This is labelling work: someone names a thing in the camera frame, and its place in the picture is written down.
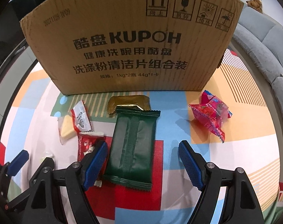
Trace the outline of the clear packet yellow cake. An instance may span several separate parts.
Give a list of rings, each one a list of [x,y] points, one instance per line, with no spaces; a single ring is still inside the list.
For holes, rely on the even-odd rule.
[[[59,139],[62,145],[79,133],[91,130],[92,126],[83,100],[77,102],[67,115],[58,118]]]

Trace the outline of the red small snack packet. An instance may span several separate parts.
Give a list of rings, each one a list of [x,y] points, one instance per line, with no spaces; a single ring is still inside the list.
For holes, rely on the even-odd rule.
[[[106,161],[108,146],[103,136],[79,134],[78,161],[82,165],[81,183],[84,190],[92,187]]]

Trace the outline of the dark green snack packet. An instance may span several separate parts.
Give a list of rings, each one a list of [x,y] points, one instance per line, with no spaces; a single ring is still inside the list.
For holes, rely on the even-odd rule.
[[[150,191],[159,110],[116,108],[115,124],[104,178],[114,184]]]

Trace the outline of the red plum candy packet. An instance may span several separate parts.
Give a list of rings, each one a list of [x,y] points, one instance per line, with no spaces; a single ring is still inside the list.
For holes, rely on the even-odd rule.
[[[222,126],[232,117],[229,107],[208,90],[202,92],[198,104],[190,104],[189,107],[194,118],[224,143],[225,133]]]

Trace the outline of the green small candy packet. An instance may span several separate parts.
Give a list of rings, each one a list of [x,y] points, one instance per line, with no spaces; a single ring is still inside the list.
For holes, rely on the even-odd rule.
[[[40,159],[40,163],[48,166],[55,164],[55,155],[50,150],[44,151]]]

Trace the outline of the grey tv cabinet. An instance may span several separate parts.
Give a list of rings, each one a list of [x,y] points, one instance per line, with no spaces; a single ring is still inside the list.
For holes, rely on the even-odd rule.
[[[24,39],[0,66],[0,138],[12,103],[37,62]]]

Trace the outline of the colourful patchwork table mat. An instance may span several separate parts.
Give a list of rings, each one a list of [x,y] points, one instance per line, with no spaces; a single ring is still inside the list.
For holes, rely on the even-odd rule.
[[[200,195],[189,181],[178,156],[179,142],[187,140],[194,151],[217,166],[233,170],[242,167],[255,189],[265,223],[274,223],[281,211],[279,196],[279,150],[274,125],[266,102],[241,59],[230,50],[208,82],[207,90],[222,99],[232,111],[225,122],[225,142],[205,129],[193,117],[190,104],[198,92],[146,92],[151,108],[160,111],[155,143],[136,147],[152,159],[152,188],[149,191],[116,185],[105,180],[91,187],[88,198],[100,220],[116,223],[180,223]],[[64,96],[37,65],[27,76],[9,111],[1,136],[0,158],[12,160],[21,150],[30,158],[12,178],[9,198],[26,184],[45,154],[54,155],[57,168],[78,159],[78,140],[62,145],[58,122],[80,100],[88,108],[92,128],[102,131],[107,143],[113,138],[116,116],[107,114],[113,93]]]

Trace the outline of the gold snack packet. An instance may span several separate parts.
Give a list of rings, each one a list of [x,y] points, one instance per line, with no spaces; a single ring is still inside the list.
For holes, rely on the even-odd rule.
[[[140,110],[151,110],[150,99],[145,95],[130,95],[130,96],[113,96],[107,104],[108,114],[114,114],[116,108],[121,107],[135,107]]]

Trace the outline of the brown cardboard box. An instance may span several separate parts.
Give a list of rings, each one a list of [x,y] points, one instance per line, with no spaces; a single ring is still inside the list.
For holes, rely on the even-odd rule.
[[[200,91],[242,9],[241,0],[45,0],[20,25],[64,95]]]

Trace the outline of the grey sectional sofa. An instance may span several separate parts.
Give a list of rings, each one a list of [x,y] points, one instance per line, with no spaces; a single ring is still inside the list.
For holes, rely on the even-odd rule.
[[[283,27],[271,17],[245,7],[233,39],[270,84],[283,116]]]

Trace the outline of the brown teddy bear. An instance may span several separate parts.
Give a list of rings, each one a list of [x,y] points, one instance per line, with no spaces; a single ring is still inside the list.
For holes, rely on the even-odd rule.
[[[247,6],[253,8],[254,10],[263,13],[262,2],[260,0],[248,0],[246,1]]]

